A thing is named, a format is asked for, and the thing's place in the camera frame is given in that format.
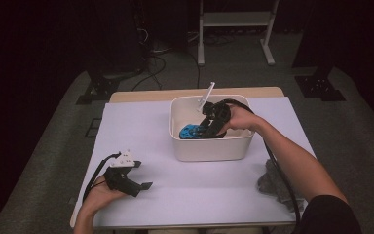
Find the table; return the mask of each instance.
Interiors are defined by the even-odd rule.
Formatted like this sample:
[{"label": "table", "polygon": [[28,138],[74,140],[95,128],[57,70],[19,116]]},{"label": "table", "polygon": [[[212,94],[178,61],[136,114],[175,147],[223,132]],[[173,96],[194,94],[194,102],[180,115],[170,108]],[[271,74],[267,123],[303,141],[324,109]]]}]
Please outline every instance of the table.
[{"label": "table", "polygon": [[216,12],[205,13],[203,11],[203,0],[200,1],[200,22],[199,22],[199,46],[197,62],[198,65],[205,65],[205,46],[203,43],[204,27],[215,26],[267,26],[266,35],[260,39],[260,44],[269,65],[274,65],[272,53],[269,48],[269,40],[272,34],[273,24],[276,18],[279,0],[274,0],[270,12]]},{"label": "table", "polygon": [[[71,217],[72,227],[94,169],[106,156],[127,149],[135,160],[142,162],[140,168],[128,174],[129,179],[154,184],[136,198],[128,196],[100,211],[93,222],[95,228],[267,226],[294,222],[294,214],[284,205],[255,188],[257,179],[266,171],[264,164],[269,157],[260,136],[253,137],[248,155],[237,161],[186,163],[172,155],[168,130],[170,101],[181,96],[200,96],[204,91],[122,92],[111,97],[105,106],[93,156]],[[214,89],[212,94],[247,97],[257,114],[313,153],[280,88]],[[140,131],[151,125],[157,126],[153,135]]]}]

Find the dark background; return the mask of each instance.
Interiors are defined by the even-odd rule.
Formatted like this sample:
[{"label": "dark background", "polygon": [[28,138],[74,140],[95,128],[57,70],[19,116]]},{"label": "dark background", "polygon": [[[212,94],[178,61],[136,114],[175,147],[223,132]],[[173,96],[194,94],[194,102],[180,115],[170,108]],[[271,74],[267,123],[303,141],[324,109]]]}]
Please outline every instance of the dark background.
[{"label": "dark background", "polygon": [[[197,30],[198,1],[145,2],[144,23],[153,36],[183,47],[180,33]],[[266,7],[249,2],[208,0],[206,9]],[[82,60],[86,53],[71,3],[86,4],[0,1],[0,211],[65,91],[91,66]],[[282,0],[274,31],[302,30],[294,66],[315,66],[323,47],[332,47],[335,65],[353,78],[374,109],[374,1]]]}]

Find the white bin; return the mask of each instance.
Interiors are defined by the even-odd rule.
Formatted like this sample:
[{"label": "white bin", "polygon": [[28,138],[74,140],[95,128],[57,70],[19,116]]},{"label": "white bin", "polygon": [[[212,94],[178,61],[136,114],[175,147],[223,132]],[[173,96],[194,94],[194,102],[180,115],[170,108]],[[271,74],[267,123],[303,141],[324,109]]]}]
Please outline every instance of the white bin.
[{"label": "white bin", "polygon": [[[223,138],[180,139],[179,133],[187,124],[199,125],[205,115],[197,111],[201,97],[178,97],[171,103],[169,132],[175,157],[180,161],[222,161],[244,158],[253,138],[250,130],[228,130]],[[214,95],[207,101],[217,103],[225,98],[235,99],[249,106],[248,100],[238,95]]]}]

